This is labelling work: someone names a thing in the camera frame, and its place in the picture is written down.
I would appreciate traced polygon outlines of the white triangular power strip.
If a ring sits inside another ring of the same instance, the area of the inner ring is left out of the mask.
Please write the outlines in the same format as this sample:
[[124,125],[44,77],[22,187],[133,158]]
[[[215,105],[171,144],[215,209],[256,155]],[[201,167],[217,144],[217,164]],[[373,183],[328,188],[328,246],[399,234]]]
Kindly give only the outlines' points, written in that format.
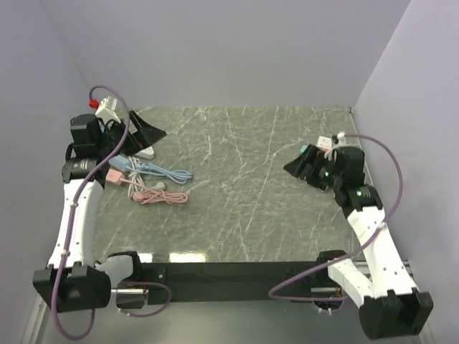
[[152,146],[149,146],[137,152],[136,156],[146,160],[153,160],[155,156],[155,151]]

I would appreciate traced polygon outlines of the white cube adapter with picture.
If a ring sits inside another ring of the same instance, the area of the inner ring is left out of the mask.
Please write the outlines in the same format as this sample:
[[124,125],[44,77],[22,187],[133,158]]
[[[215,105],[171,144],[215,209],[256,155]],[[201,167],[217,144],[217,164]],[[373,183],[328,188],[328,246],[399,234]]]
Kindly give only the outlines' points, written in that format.
[[333,147],[333,140],[326,136],[319,136],[316,146],[322,151],[329,151]]

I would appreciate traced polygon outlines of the light blue power strip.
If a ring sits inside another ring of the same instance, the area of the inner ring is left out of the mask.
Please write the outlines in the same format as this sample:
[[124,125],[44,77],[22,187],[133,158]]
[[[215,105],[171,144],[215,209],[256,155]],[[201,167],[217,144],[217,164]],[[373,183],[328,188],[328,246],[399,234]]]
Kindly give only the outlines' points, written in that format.
[[122,155],[114,156],[109,161],[110,167],[125,173],[130,170],[131,162],[128,158]]

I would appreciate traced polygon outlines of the pink power strip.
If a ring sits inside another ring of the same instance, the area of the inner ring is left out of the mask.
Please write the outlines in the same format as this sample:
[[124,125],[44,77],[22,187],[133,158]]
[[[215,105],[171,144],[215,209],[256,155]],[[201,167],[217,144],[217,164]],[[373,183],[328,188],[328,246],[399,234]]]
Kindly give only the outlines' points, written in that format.
[[105,177],[105,180],[108,182],[108,183],[111,183],[113,185],[121,185],[122,183],[125,182],[125,176],[122,172],[120,171],[117,171],[117,170],[114,170],[114,169],[110,169],[108,172],[107,172],[107,175]]

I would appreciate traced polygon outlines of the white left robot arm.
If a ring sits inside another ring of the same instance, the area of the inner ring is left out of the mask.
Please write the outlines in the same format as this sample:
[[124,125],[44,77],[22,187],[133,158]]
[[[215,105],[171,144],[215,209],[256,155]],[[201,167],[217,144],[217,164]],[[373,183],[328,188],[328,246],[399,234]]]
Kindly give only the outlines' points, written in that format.
[[114,147],[94,114],[72,118],[70,132],[73,142],[62,168],[65,202],[57,242],[47,266],[35,271],[32,280],[56,315],[106,307],[120,283],[134,288],[143,281],[136,252],[116,253],[99,267],[94,265],[96,214]]

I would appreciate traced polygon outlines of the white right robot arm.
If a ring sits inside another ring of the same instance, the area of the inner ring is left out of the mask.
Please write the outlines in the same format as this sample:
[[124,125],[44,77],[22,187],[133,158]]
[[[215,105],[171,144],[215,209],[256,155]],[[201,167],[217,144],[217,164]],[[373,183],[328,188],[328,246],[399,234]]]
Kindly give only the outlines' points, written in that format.
[[324,286],[336,282],[352,299],[368,338],[418,335],[432,312],[433,300],[429,292],[419,291],[404,267],[386,224],[382,200],[365,181],[364,162],[364,152],[357,147],[325,152],[308,145],[284,167],[318,190],[333,190],[359,240],[370,273],[366,277],[350,254],[343,254],[317,265],[315,278]]

